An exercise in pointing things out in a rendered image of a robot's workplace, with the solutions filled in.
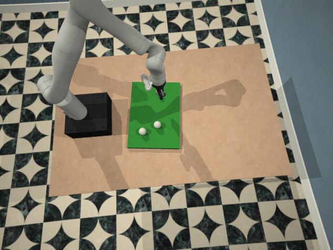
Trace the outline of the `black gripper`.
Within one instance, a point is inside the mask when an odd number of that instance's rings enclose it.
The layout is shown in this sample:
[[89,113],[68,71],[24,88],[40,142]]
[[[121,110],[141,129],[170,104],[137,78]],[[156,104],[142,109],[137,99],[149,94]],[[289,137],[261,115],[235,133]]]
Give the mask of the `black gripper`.
[[[165,83],[166,83],[166,80],[165,80]],[[159,94],[159,98],[161,98],[161,97],[164,97],[166,94],[164,93],[164,86],[165,86],[165,83],[163,84],[163,85],[161,85],[161,86],[155,86],[155,85],[152,85],[156,90],[157,90],[157,92],[158,92],[158,94]]]

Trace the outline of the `green golf mat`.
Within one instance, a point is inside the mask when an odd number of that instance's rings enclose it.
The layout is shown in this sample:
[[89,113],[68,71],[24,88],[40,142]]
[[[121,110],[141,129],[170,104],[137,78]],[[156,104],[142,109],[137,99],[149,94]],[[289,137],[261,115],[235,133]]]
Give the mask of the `green golf mat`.
[[166,96],[159,98],[153,86],[146,91],[143,82],[132,82],[127,148],[180,149],[180,82],[166,82],[163,89]]

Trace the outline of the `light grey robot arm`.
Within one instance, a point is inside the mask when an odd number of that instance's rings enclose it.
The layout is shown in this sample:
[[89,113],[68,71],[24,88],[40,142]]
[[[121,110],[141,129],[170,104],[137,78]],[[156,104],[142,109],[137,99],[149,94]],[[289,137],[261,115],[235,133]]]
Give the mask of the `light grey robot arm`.
[[150,76],[141,74],[146,91],[151,91],[152,85],[163,85],[166,80],[165,67],[162,66],[166,51],[161,45],[117,18],[101,0],[69,0],[66,17],[52,50],[53,75],[42,76],[37,87],[49,103],[75,120],[87,115],[87,108],[71,93],[69,86],[84,48],[89,22],[120,40],[137,55],[149,52],[145,65]]

